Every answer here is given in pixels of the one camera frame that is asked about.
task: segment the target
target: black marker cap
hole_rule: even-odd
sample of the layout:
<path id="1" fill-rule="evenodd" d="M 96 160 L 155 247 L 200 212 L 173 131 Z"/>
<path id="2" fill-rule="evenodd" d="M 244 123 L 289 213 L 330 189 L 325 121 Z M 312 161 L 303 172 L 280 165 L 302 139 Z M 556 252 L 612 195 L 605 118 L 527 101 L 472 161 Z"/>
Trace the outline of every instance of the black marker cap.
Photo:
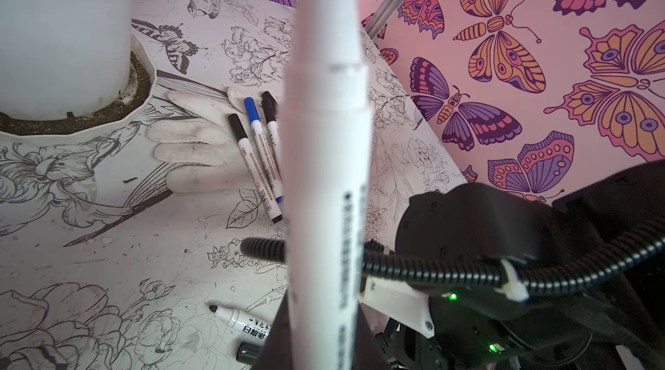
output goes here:
<path id="1" fill-rule="evenodd" d="M 261 94 L 261 99 L 262 100 L 270 100 L 270 102 L 273 104 L 273 114 L 277 115 L 279 114 L 279 109 L 277 108 L 277 100 L 273 97 L 272 94 L 270 94 L 269 91 L 264 91 L 263 94 Z"/>
<path id="2" fill-rule="evenodd" d="M 261 106 L 263 108 L 263 115 L 265 115 L 265 121 L 272 122 L 275 120 L 275 110 L 273 109 L 273 102 L 269 99 L 266 100 L 265 97 L 261 100 Z"/>
<path id="3" fill-rule="evenodd" d="M 233 115 L 229 115 L 229 125 L 231 125 L 231 130 L 233 131 L 233 135 L 236 136 L 236 141 L 240 141 L 240 139 L 246 138 L 247 137 L 247 132 L 245 132 L 245 128 L 243 127 L 243 124 L 240 123 L 240 118 L 238 115 L 235 113 Z"/>

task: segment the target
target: black corrugated tube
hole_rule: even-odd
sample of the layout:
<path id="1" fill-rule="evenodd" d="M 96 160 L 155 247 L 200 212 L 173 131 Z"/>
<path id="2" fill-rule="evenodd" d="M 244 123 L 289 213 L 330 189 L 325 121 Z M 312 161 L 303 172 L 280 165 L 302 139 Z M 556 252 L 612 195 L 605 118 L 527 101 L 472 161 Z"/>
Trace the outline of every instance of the black corrugated tube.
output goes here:
<path id="1" fill-rule="evenodd" d="M 665 248 L 665 215 L 651 218 L 600 245 L 591 253 L 561 266 L 522 269 L 517 275 L 532 296 L 560 296 L 606 282 Z M 283 240 L 245 238 L 241 251 L 254 258 L 284 262 Z M 366 249 L 362 273 L 411 283 L 498 288 L 506 281 L 503 268 L 490 262 L 451 263 L 383 254 Z"/>

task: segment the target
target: white marker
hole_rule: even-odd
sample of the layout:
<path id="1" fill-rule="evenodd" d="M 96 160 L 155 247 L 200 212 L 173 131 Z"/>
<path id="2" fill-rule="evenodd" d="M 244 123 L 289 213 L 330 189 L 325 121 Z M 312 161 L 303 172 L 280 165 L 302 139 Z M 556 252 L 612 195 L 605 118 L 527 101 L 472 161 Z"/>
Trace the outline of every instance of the white marker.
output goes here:
<path id="1" fill-rule="evenodd" d="M 265 341 L 270 332 L 270 327 L 272 327 L 267 322 L 239 309 L 224 308 L 217 305 L 211 305 L 208 308 L 215 313 L 217 318 L 226 321 L 231 328 L 250 334 L 261 341 Z"/>
<path id="2" fill-rule="evenodd" d="M 264 91 L 262 94 L 261 106 L 263 108 L 263 114 L 265 115 L 265 124 L 268 126 L 268 133 L 270 133 L 270 141 L 273 143 L 273 152 L 275 153 L 275 159 L 277 159 L 277 167 L 279 168 L 282 163 L 282 142 L 279 139 L 279 127 L 277 125 L 277 119 L 275 118 L 275 106 L 273 96 Z"/>
<path id="3" fill-rule="evenodd" d="M 295 11 L 279 107 L 293 370 L 353 362 L 372 149 L 356 5 L 298 0 Z"/>
<path id="4" fill-rule="evenodd" d="M 261 124 L 259 112 L 257 112 L 256 104 L 254 104 L 254 99 L 251 97 L 245 99 L 245 110 L 247 110 L 247 116 L 249 116 L 251 130 L 254 132 L 256 146 L 259 148 L 263 168 L 265 172 L 268 173 L 268 180 L 275 193 L 275 199 L 277 202 L 282 202 L 284 196 L 284 191 L 282 191 L 282 178 L 277 171 L 277 164 L 275 163 L 275 159 L 273 159 L 273 154 L 270 152 L 268 139 L 265 137 L 265 133 L 263 133 L 263 125 Z"/>
<path id="5" fill-rule="evenodd" d="M 251 148 L 251 142 L 247 138 L 247 133 L 242 123 L 240 123 L 240 118 L 235 113 L 229 115 L 229 124 L 231 125 L 231 130 L 236 136 L 238 141 L 238 146 L 245 157 L 245 162 L 251 172 L 252 178 L 254 178 L 254 185 L 256 185 L 257 190 L 259 190 L 259 195 L 263 201 L 263 206 L 265 210 L 268 211 L 268 216 L 272 219 L 273 224 L 277 223 L 282 219 L 282 211 L 275 201 L 275 195 L 270 189 L 270 183 L 268 183 L 268 178 L 266 178 L 263 173 L 263 168 L 261 166 L 261 161 L 259 158 L 256 158 L 254 150 Z"/>

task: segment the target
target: white cotton glove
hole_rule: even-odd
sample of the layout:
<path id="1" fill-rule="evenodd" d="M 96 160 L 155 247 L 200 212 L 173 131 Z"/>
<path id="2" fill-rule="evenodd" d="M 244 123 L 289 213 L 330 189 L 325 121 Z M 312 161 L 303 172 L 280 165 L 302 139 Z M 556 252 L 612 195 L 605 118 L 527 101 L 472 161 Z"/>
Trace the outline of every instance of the white cotton glove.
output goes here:
<path id="1" fill-rule="evenodd" d="M 150 125 L 146 136 L 160 143 L 154 150 L 154 157 L 164 162 L 207 165 L 172 169 L 166 175 L 168 188 L 173 192 L 256 188 L 227 121 L 228 115 L 238 113 L 242 107 L 230 108 L 188 92 L 170 91 L 167 96 L 176 106 L 205 121 L 164 120 Z M 229 88 L 229 99 L 233 104 L 239 102 L 242 106 L 242 99 L 246 96 L 233 87 Z M 249 125 L 245 130 L 251 131 Z"/>

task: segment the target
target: white plastic pot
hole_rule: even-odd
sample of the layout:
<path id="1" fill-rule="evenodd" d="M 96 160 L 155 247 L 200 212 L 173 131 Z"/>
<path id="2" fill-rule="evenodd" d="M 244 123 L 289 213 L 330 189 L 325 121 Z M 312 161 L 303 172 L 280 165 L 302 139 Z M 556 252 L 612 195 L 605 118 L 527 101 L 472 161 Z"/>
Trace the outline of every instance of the white plastic pot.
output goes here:
<path id="1" fill-rule="evenodd" d="M 118 98 L 130 66 L 132 0 L 0 0 L 0 111 L 46 121 Z"/>

